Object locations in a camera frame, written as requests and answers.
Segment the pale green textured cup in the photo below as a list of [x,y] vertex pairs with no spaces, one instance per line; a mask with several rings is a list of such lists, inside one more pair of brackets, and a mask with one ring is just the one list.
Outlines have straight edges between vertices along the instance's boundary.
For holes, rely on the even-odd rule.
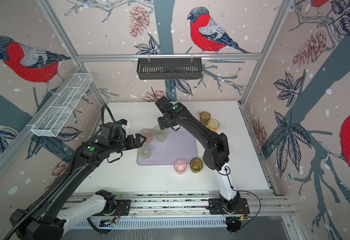
[[153,132],[154,132],[156,140],[159,143],[163,143],[166,140],[166,138],[167,138],[166,129],[162,130],[159,125],[156,125],[153,129]]

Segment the pink textured cup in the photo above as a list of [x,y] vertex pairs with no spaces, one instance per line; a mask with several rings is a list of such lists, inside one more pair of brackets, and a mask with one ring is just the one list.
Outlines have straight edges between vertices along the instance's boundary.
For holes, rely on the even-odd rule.
[[151,129],[145,129],[141,132],[141,135],[146,138],[146,143],[149,144],[153,140],[153,132]]

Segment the pink smooth cup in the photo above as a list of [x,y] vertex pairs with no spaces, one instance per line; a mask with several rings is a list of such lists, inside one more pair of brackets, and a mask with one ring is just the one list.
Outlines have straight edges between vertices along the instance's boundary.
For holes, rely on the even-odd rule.
[[187,162],[183,159],[178,159],[174,163],[174,169],[177,174],[182,175],[187,170]]

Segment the brown textured cup front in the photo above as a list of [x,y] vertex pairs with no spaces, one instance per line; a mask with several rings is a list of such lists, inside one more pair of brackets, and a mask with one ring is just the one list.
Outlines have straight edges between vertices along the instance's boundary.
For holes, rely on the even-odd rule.
[[198,173],[201,171],[201,169],[203,168],[204,164],[203,164],[203,161],[199,158],[193,158],[191,161],[190,161],[190,168],[191,168],[191,171],[193,173]]

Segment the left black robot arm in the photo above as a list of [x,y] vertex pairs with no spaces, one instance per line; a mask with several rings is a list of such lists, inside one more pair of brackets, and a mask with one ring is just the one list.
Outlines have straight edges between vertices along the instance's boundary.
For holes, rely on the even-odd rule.
[[16,235],[20,240],[59,240],[69,228],[69,217],[59,218],[62,206],[76,188],[110,154],[138,149],[146,137],[127,135],[122,122],[102,124],[96,133],[80,145],[73,159],[53,186],[25,210],[17,209],[10,217],[12,229],[5,239]]

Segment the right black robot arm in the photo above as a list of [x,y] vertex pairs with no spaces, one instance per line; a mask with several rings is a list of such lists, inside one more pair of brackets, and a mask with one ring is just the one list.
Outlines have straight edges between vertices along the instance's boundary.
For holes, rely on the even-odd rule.
[[155,102],[155,105],[162,114],[158,118],[162,130],[180,126],[192,134],[203,146],[205,149],[204,164],[217,172],[223,209],[228,214],[233,214],[239,209],[241,196],[232,185],[227,136],[208,129],[181,103],[172,104],[166,97],[162,97]]

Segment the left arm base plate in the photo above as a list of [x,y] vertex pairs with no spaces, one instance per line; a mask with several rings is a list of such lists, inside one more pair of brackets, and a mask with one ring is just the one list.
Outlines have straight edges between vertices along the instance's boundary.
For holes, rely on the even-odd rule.
[[131,200],[108,200],[104,210],[102,211],[102,216],[128,216],[131,206]]

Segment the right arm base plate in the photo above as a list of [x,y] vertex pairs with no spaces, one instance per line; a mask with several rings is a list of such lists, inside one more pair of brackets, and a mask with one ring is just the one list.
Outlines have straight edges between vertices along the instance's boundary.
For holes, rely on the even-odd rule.
[[231,203],[230,201],[218,199],[208,199],[207,210],[211,215],[249,215],[249,205],[246,199],[240,198],[238,201]]

